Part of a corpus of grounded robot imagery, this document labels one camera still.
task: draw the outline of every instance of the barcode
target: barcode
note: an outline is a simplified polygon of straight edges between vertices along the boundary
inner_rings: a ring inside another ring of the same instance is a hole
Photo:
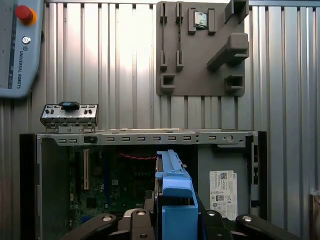
[[[220,179],[226,180],[227,179],[227,173],[226,172],[221,172],[220,173]]]

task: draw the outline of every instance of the gray wall-mounted holder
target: gray wall-mounted holder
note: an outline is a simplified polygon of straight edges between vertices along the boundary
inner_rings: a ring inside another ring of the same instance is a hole
[[[249,56],[247,0],[159,2],[156,92],[171,96],[242,96]]]

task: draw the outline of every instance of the green circuit board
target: green circuit board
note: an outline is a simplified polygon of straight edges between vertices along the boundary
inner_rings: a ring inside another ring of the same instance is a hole
[[[89,156],[88,187],[85,151]],[[156,161],[139,159],[137,154],[120,155],[103,147],[70,149],[70,229],[101,213],[123,215],[126,210],[143,208],[146,191],[155,186]]]

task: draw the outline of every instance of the metal side panel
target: metal side panel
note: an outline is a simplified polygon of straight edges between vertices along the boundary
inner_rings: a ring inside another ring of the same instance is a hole
[[[46,4],[32,93],[0,99],[0,239],[20,238],[19,134],[43,132],[43,106],[60,101],[98,103],[100,129],[267,131],[269,219],[308,239],[320,185],[319,3],[253,1],[244,96],[159,97],[156,5],[80,2]]]

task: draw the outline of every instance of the white label sticker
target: white label sticker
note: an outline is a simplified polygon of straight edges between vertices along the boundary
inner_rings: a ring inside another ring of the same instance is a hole
[[[112,185],[118,185],[118,179],[112,179]]]
[[[238,215],[237,174],[234,171],[210,171],[210,208],[236,220]]]

